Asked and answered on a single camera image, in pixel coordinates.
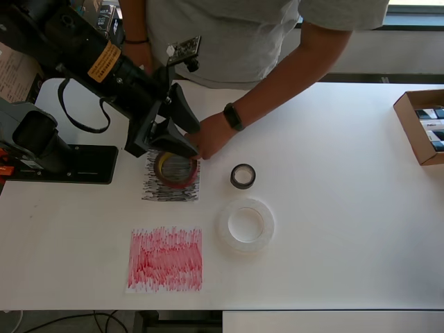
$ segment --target clear tape roll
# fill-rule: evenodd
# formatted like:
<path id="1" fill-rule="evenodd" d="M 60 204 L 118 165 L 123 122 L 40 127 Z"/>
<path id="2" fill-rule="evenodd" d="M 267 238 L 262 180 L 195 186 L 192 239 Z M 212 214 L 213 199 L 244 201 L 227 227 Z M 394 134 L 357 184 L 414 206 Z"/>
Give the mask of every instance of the clear tape roll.
<path id="1" fill-rule="evenodd" d="M 242 208 L 250 208 L 255 210 L 262 217 L 262 232 L 252 241 L 241 241 L 237 239 L 230 231 L 230 217 L 237 210 Z M 275 231 L 275 220 L 270 212 L 270 209 L 262 202 L 251 198 L 240 199 L 232 201 L 222 210 L 219 216 L 217 231 L 220 238 L 235 250 L 247 253 L 257 252 L 265 247 L 273 237 L 273 233 Z"/>

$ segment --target tape roll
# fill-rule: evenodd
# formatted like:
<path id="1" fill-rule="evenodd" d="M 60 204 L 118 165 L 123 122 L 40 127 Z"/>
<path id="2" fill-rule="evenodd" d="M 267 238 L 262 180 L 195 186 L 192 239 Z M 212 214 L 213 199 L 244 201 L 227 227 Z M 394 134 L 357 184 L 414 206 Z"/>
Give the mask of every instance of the tape roll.
<path id="1" fill-rule="evenodd" d="M 196 180 L 197 173 L 198 173 L 198 162 L 197 160 L 189 160 L 190 170 L 189 175 L 186 179 L 184 179 L 181 182 L 174 182 L 168 178 L 166 178 L 162 173 L 162 167 L 169 158 L 173 157 L 173 153 L 163 152 L 160 153 L 155 161 L 154 161 L 154 174 L 157 178 L 162 182 L 163 185 L 166 185 L 168 187 L 171 187 L 173 189 L 184 189 Z"/>
<path id="2" fill-rule="evenodd" d="M 262 230 L 260 234 L 250 241 L 236 238 L 230 230 L 230 219 L 237 211 L 243 208 L 255 210 L 262 218 Z M 273 237 L 274 231 L 275 221 L 270 209 L 262 202 L 251 198 L 232 201 L 222 210 L 217 225 L 217 232 L 220 238 L 235 250 L 245 253 L 257 252 L 265 247 Z"/>
<path id="3" fill-rule="evenodd" d="M 239 164 L 231 171 L 230 182 L 237 189 L 249 189 L 256 180 L 256 171 L 249 164 Z"/>

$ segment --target hand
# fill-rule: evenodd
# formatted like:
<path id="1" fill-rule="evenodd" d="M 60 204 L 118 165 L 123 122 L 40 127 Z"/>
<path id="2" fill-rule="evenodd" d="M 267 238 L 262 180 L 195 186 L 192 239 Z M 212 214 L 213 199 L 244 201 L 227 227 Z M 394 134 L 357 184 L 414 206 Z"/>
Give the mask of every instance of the hand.
<path id="1" fill-rule="evenodd" d="M 185 137 L 195 144 L 199 150 L 199 156 L 208 160 L 237 133 L 230 127 L 223 113 L 214 114 L 200 122 L 200 131 L 194 134 L 187 134 Z"/>
<path id="2" fill-rule="evenodd" d="M 153 73 L 153 56 L 151 55 L 150 44 L 124 44 L 123 54 L 129 57 L 134 65 L 140 67 L 144 66 L 144 71 L 148 74 Z"/>

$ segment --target red scribbled paper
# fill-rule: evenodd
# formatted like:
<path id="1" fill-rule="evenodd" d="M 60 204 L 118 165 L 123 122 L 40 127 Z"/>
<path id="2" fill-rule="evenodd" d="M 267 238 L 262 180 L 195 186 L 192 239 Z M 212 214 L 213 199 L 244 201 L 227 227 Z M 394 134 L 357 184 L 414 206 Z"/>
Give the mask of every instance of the red scribbled paper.
<path id="1" fill-rule="evenodd" d="M 202 230 L 160 227 L 131 234 L 128 293 L 202 289 Z"/>

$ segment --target white table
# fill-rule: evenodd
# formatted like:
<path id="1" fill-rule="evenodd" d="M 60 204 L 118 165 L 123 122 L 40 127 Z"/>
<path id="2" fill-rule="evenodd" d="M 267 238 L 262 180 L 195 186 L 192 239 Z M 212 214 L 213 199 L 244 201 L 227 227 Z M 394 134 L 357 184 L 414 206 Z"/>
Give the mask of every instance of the white table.
<path id="1" fill-rule="evenodd" d="M 223 333 L 442 333 L 441 311 L 224 311 Z"/>
<path id="2" fill-rule="evenodd" d="M 46 82 L 37 106 L 68 143 L 123 147 L 128 121 L 107 105 L 110 129 L 83 133 Z M 181 83 L 199 119 L 244 92 Z M 420 166 L 392 108 L 424 85 L 319 83 L 238 134 L 202 163 L 197 203 L 141 200 L 144 158 L 120 150 L 111 185 L 7 182 L 0 196 L 0 309 L 436 309 L 444 308 L 444 166 Z M 105 119 L 79 84 L 70 113 Z M 232 168 L 257 172 L 235 189 Z M 215 233 L 235 198 L 272 210 L 275 234 L 241 255 Z M 125 294 L 133 228 L 203 229 L 198 293 Z"/>

